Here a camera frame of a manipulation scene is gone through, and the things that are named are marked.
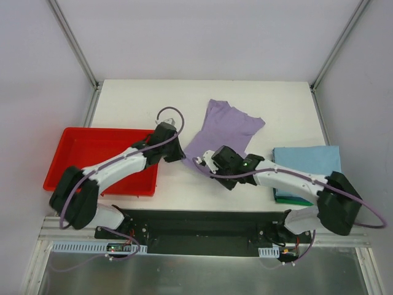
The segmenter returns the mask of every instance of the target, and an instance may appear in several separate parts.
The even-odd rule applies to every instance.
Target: purple t-shirt
[[[210,100],[201,131],[184,149],[184,165],[199,171],[192,161],[208,150],[229,146],[242,157],[252,136],[265,125],[261,118],[253,118],[231,107],[227,101]]]

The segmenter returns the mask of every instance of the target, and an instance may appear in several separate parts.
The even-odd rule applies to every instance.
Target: white table
[[[183,148],[200,130],[208,101],[227,100],[266,125],[246,152],[271,158],[282,146],[324,145],[313,98],[306,82],[105,80],[92,127],[154,129],[155,116],[175,106],[185,117],[179,139]],[[180,119],[169,110],[161,118]],[[300,206],[277,204],[269,187],[238,184],[232,191],[181,162],[158,166],[153,197],[105,195],[99,200],[121,208],[150,210],[283,211]]]

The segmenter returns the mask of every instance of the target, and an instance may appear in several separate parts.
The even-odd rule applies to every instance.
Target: blue cloth
[[[276,147],[273,149],[273,161],[278,165],[311,174],[328,176],[333,171],[341,172],[338,146]],[[302,199],[279,189],[275,196]]]

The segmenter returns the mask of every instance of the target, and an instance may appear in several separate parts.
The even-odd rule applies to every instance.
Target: red plastic bin
[[[61,175],[69,166],[83,168],[101,163],[143,140],[153,130],[114,128],[66,128],[61,136],[44,189],[54,191]],[[147,195],[155,192],[158,165],[123,178],[103,193],[114,195]]]

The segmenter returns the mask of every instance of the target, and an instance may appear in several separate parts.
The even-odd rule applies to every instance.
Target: white wall
[[[393,1],[375,0],[328,75],[317,100],[343,171],[393,226]],[[371,214],[363,213],[378,223]],[[369,230],[386,287],[393,294],[392,227]]]
[[[91,87],[45,1],[0,1],[0,294],[21,294],[50,194],[42,189],[63,129]]]
[[[59,0],[97,79],[312,82],[359,0]]]

